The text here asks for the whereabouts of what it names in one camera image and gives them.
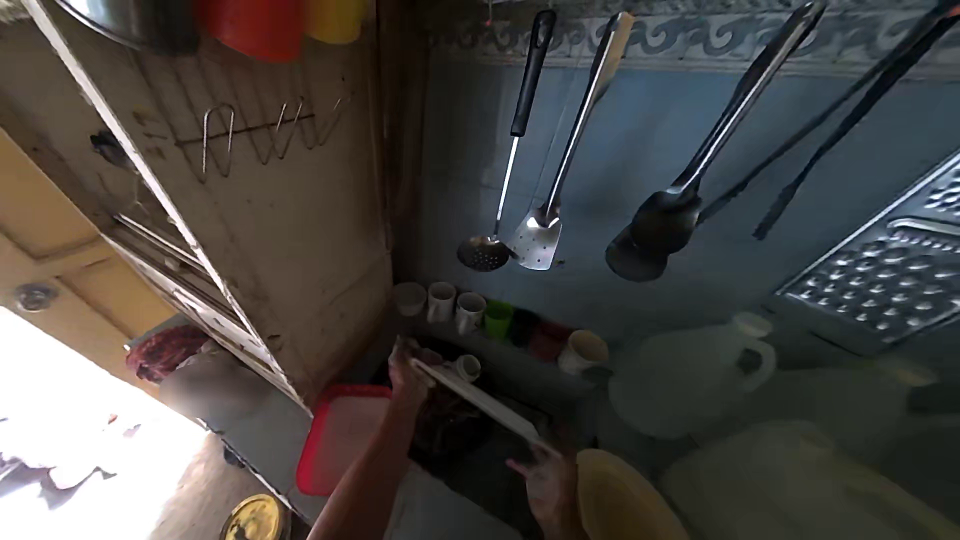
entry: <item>metal pot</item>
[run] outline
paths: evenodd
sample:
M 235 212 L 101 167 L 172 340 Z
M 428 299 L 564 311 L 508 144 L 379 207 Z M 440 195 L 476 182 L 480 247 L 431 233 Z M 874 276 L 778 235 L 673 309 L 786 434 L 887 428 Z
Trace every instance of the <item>metal pot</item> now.
M 161 55 L 197 51 L 192 0 L 57 0 L 83 24 L 118 43 Z

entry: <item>floor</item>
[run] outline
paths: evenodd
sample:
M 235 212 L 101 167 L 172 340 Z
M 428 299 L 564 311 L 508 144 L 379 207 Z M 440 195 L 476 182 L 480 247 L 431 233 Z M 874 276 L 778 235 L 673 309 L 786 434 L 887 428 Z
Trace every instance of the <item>floor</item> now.
M 224 461 L 220 439 L 211 433 L 163 506 L 150 540 L 219 538 L 231 510 L 257 493 L 269 492 L 248 470 Z
M 267 492 L 216 435 L 2 308 L 0 459 L 10 538 L 215 540 Z

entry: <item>decorative tile border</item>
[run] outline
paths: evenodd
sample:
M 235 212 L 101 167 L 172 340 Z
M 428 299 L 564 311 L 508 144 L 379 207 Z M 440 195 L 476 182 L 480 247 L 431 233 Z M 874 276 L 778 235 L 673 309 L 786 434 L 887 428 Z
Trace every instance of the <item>decorative tile border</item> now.
M 621 68 L 742 72 L 791 12 L 790 0 L 611 0 L 602 4 L 601 8 L 563 3 L 557 7 L 560 21 L 547 65 L 588 67 L 607 13 L 633 6 L 629 11 L 637 20 Z M 919 0 L 832 2 L 817 29 L 784 64 L 782 72 L 859 75 L 905 35 L 929 4 Z M 491 26 L 485 24 L 483 10 L 461 14 L 452 23 L 448 19 L 443 25 L 434 25 L 446 31 L 431 34 L 433 48 L 457 60 L 523 64 L 530 20 L 539 8 L 528 2 L 494 5 Z M 573 16 L 582 12 L 600 16 Z M 906 77 L 960 81 L 960 32 L 944 36 Z

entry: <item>yellow plate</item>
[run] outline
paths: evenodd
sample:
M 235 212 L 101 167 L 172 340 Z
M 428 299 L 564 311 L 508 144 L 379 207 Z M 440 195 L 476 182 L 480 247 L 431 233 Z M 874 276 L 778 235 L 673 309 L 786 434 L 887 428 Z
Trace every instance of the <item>yellow plate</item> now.
M 660 493 L 623 459 L 602 450 L 577 454 L 580 521 L 590 540 L 688 540 Z
M 220 531 L 221 540 L 280 540 L 285 531 L 286 508 L 261 493 L 238 504 Z

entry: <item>tiled wall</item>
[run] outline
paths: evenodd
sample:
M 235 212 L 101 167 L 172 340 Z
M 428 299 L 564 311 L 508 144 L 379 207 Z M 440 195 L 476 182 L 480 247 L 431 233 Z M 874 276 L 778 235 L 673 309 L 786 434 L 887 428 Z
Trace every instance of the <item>tiled wall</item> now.
M 396 230 L 397 278 L 453 282 L 591 328 L 614 349 L 650 332 L 722 321 L 737 309 L 756 307 L 960 146 L 960 110 L 954 106 L 960 88 L 901 83 L 821 161 L 765 241 L 753 240 L 751 231 L 832 124 L 698 230 L 661 279 L 626 282 L 604 262 L 607 243 L 652 191 L 684 168 L 739 75 L 621 70 L 594 110 L 564 188 L 556 257 L 563 267 L 536 272 L 510 264 L 475 273 L 457 261 L 455 251 L 464 238 L 491 232 L 521 74 L 515 66 L 432 60 L 420 208 L 417 219 Z M 586 69 L 544 70 L 517 151 L 502 234 L 511 234 L 532 199 L 542 202 L 587 76 Z M 704 199 L 740 180 L 851 82 L 777 78 L 711 167 Z M 547 156 L 564 98 L 563 123 Z

